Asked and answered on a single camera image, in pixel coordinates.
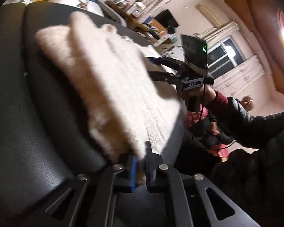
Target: window frame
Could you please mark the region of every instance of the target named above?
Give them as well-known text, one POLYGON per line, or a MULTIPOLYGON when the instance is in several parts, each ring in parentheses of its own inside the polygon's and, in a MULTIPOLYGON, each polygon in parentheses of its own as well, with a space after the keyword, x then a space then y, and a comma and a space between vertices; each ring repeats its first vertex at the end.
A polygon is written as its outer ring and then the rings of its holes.
POLYGON ((232 36, 228 36, 227 38, 223 39, 222 41, 220 41, 219 43, 217 43, 216 45, 212 46, 208 51, 207 54, 210 54, 212 51, 214 51, 215 49, 217 49, 218 47, 222 47, 222 49, 224 50, 225 54, 223 56, 221 56, 219 59, 215 60, 213 63, 211 63, 208 66, 208 69, 212 66, 214 66, 216 63, 218 63, 220 60, 222 60, 225 57, 228 57, 229 60, 224 62, 221 66, 217 67, 215 70, 213 70, 211 73, 215 73, 217 70, 221 69, 223 66, 225 66, 227 63, 231 62, 233 67, 237 67, 238 64, 236 62, 236 60, 231 57, 230 55, 228 55, 227 51, 226 51, 226 45, 224 44, 225 41, 227 40, 231 40, 231 42, 233 43, 233 45, 235 46, 235 48, 238 50, 241 58, 243 59, 243 62, 246 60, 244 55, 242 54, 242 51, 240 50, 240 48, 238 47, 238 45, 236 44, 236 42, 234 41, 234 39, 232 38, 232 36))

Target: black cable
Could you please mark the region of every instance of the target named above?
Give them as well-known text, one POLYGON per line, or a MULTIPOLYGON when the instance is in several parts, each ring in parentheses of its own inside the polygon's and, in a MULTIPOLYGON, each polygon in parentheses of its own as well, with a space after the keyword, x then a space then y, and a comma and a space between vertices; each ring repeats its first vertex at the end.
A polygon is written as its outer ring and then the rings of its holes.
POLYGON ((205 102, 205 90, 206 90, 206 88, 205 88, 205 85, 206 85, 206 83, 205 83, 205 81, 204 81, 204 88, 203 88, 203 97, 202 97, 202 109, 201 109, 201 114, 200 114, 200 117, 199 117, 199 121, 198 122, 201 122, 201 120, 202 120, 202 114, 203 114, 203 109, 204 109, 204 102, 205 102))
POLYGON ((227 149, 227 148, 229 148, 230 146, 232 146, 235 142, 236 142, 236 140, 233 140, 233 141, 231 142, 231 144, 230 144, 229 146, 225 147, 225 148, 209 148, 208 150, 223 150, 223 149, 227 149))

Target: red sleeve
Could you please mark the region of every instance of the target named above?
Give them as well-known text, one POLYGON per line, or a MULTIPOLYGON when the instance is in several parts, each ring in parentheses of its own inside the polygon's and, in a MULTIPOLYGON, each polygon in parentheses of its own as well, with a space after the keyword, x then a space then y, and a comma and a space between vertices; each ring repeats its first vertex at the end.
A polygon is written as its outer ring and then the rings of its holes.
POLYGON ((227 98, 223 96, 220 92, 216 91, 215 99, 211 103, 206 105, 206 108, 218 117, 228 112, 227 104, 227 98))

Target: hand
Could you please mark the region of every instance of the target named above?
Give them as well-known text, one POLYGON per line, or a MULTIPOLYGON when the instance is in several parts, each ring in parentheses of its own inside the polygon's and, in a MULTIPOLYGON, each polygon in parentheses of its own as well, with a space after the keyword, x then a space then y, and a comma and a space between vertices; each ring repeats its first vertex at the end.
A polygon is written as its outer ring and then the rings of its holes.
MULTIPOLYGON (((182 92, 182 90, 177 87, 178 95, 182 98, 182 100, 185 100, 187 98, 196 97, 196 96, 202 96, 204 92, 204 87, 190 89, 187 91, 182 92)), ((204 104, 207 105, 210 102, 212 102, 216 98, 216 92, 212 88, 211 85, 205 86, 205 99, 204 104)))
POLYGON ((211 134, 213 134, 214 136, 220 134, 220 131, 218 130, 217 127, 217 122, 211 122, 211 134))

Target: camera rig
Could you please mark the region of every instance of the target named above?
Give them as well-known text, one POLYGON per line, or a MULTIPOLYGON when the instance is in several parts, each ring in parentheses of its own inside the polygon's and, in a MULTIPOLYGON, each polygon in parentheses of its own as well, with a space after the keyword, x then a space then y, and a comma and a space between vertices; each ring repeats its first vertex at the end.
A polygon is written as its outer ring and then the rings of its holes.
MULTIPOLYGON (((148 71, 150 78, 153 81, 176 85, 177 90, 182 93, 202 85, 204 88, 206 84, 213 85, 214 79, 208 73, 206 41, 187 35, 181 35, 181 38, 185 62, 164 56, 148 57, 153 64, 168 66, 175 70, 176 74, 148 71)), ((200 112, 201 99, 201 96, 185 99, 187 109, 191 112, 200 112)))

